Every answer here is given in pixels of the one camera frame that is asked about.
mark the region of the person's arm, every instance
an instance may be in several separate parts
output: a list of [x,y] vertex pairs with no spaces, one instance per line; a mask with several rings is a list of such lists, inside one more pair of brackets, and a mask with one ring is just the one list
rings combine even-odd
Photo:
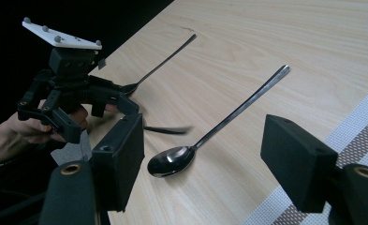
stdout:
[[[88,125],[87,115],[88,112],[81,106],[69,116],[81,126],[81,129],[85,129]],[[7,121],[0,124],[0,163],[16,158],[33,144],[46,143],[51,139],[65,141],[59,134],[53,132],[50,126],[41,125],[36,119],[20,121],[15,112]]]

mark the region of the dark floor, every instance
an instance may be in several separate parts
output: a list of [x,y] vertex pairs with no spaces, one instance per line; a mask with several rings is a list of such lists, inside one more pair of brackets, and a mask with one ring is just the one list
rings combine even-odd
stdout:
[[52,46],[22,27],[33,23],[90,41],[107,57],[173,0],[0,1],[0,123],[16,111],[35,75],[48,68]]

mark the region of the light wood tabletop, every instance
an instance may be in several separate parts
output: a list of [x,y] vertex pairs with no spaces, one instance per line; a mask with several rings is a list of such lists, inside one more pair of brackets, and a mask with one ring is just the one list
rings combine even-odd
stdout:
[[[175,0],[91,74],[136,83],[147,125],[193,126],[183,136],[144,131],[145,159],[126,211],[112,224],[241,224],[278,187],[260,158],[266,114],[323,141],[368,94],[368,1]],[[156,178],[148,161],[193,145],[282,65],[291,71],[198,150],[184,171]],[[94,147],[121,114],[90,117]]]

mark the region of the white mounting plate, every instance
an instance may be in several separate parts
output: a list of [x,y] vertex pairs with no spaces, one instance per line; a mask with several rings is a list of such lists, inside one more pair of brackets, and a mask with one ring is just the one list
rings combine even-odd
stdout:
[[90,49],[90,50],[101,50],[102,45],[100,42],[94,43],[78,37],[52,30],[47,26],[40,26],[34,24],[29,18],[25,18],[22,21],[22,26],[32,31],[35,35],[49,42],[52,46],[60,48],[73,48],[73,49]]

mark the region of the black spoon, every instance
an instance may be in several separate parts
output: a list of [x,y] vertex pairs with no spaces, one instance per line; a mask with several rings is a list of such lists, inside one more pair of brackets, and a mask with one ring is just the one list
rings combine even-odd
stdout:
[[258,98],[265,94],[289,72],[289,66],[280,67],[271,78],[266,81],[249,99],[247,99],[239,108],[233,111],[228,117],[220,122],[216,127],[210,130],[193,146],[174,147],[151,158],[148,163],[148,172],[155,177],[161,178],[173,175],[185,169],[195,157],[196,151],[208,141],[216,132],[247,109]]
[[142,79],[140,79],[139,82],[136,83],[131,83],[125,86],[122,86],[122,92],[126,95],[126,96],[131,96],[131,94],[134,93],[135,90],[137,90],[138,86],[145,81],[146,78],[148,78],[149,76],[151,76],[155,71],[157,71],[159,68],[161,68],[161,66],[163,66],[164,64],[166,64],[175,54],[177,54],[178,52],[180,52],[184,47],[186,47],[190,42],[192,42],[192,40],[194,40],[196,38],[196,34],[192,35],[192,37],[189,38],[189,40],[187,40],[178,50],[176,50],[172,55],[170,55],[167,59],[165,59],[163,62],[161,62],[157,67],[155,67],[154,69],[152,69],[152,71],[150,71],[148,74],[146,74]]

